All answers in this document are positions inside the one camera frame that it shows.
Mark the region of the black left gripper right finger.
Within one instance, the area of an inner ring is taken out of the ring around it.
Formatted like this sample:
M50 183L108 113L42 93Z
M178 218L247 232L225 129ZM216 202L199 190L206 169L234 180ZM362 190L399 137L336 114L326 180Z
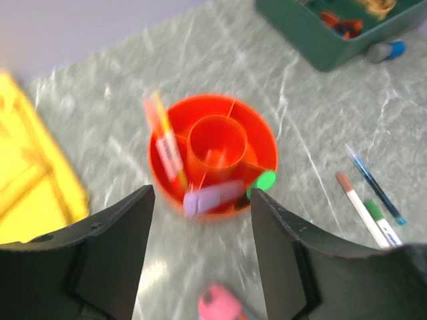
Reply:
M269 319L425 319L426 246L337 237L256 189L252 229Z

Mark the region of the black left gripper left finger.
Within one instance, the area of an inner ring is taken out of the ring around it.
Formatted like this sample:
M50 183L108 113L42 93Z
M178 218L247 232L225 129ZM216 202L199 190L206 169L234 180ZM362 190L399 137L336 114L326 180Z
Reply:
M27 243L1 246L2 319L131 319L155 193L116 204Z

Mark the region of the green black highlighter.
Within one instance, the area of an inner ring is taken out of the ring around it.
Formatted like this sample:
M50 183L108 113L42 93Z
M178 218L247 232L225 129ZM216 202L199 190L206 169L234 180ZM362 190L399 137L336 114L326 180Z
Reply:
M261 189L262 191L270 190L276 183L277 174L275 171L264 171L246 190L246 192L234 204L234 209L240 210L250 204L250 198L253 189Z

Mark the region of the brown cap white marker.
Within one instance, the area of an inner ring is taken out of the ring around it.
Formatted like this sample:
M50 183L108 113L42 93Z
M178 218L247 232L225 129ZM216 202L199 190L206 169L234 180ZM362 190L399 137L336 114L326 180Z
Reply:
M342 171L338 171L336 173L336 179L344 193L347 195L354 209L359 214L361 220L364 222L365 226L369 230L371 236L373 236L374 240L378 244L381 249L389 249L391 245L389 244L387 238L381 232L379 226L377 226L374 219L369 214L368 210L365 208L362 200L358 196L358 194L354 191L354 188L350 181L348 180L346 174Z

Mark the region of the purple highlighter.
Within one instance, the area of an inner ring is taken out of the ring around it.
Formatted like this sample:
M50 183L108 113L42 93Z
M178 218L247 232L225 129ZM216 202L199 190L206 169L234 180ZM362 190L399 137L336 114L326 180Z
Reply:
M243 180L228 181L187 192L183 197L183 212L195 217L240 198L246 192Z

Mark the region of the yellow thin pen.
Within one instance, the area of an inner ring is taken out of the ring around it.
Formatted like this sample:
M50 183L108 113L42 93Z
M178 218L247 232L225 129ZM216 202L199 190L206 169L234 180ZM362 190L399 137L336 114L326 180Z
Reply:
M188 190L189 184L183 168L183 161L173 127L171 126L169 117L164 107L161 95L158 91L154 91L151 95L155 107L155 116L158 120L161 135L157 139L156 147L159 152L163 168L169 181L176 181L182 192Z

